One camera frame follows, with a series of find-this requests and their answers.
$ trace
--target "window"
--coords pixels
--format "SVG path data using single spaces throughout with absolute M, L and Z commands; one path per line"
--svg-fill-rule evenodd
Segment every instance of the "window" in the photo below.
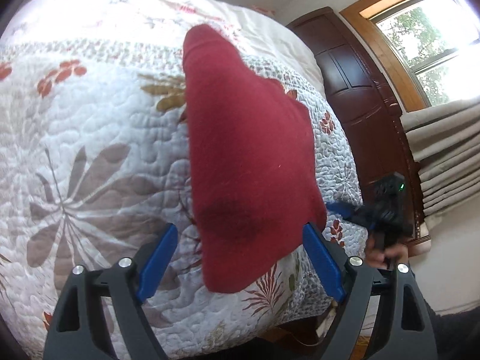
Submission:
M 388 39 L 426 105 L 480 95 L 480 40 L 453 0 L 407 0 L 370 19 Z

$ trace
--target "curtain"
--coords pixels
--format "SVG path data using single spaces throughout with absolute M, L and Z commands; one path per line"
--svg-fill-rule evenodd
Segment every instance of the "curtain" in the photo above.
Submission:
M 480 96 L 408 112 L 401 121 L 420 164 L 425 221 L 431 227 L 445 212 L 480 195 Z

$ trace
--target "silver screw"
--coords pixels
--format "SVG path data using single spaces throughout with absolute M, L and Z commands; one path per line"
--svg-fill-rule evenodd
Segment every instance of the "silver screw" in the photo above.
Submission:
M 350 257 L 349 261 L 350 261 L 350 264 L 352 264 L 353 266 L 360 266 L 363 264 L 363 260 L 357 256 Z
M 131 266 L 131 259 L 129 259 L 128 257 L 124 257 L 122 258 L 118 264 L 122 267 L 122 268 L 126 268 L 128 266 Z
M 397 269 L 403 274 L 408 273 L 408 271 L 410 270 L 405 264 L 398 264 Z
M 79 275 L 79 274 L 81 274 L 84 270 L 85 270 L 85 268 L 83 268 L 82 265 L 77 265 L 77 266 L 75 266 L 75 267 L 71 270 L 71 272 L 72 272 L 74 275 Z

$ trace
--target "red folded garment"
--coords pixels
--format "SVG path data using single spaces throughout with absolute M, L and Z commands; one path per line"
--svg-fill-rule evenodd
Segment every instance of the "red folded garment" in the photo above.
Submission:
M 308 110 L 207 25 L 183 44 L 193 214 L 203 280 L 234 293 L 326 224 Z

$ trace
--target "wooden window frame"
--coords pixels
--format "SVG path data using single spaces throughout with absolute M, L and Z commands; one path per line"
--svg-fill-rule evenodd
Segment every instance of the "wooden window frame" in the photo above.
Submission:
M 423 94 L 403 62 L 370 20 L 379 13 L 408 0 L 360 0 L 340 12 L 377 56 L 407 112 L 427 107 Z

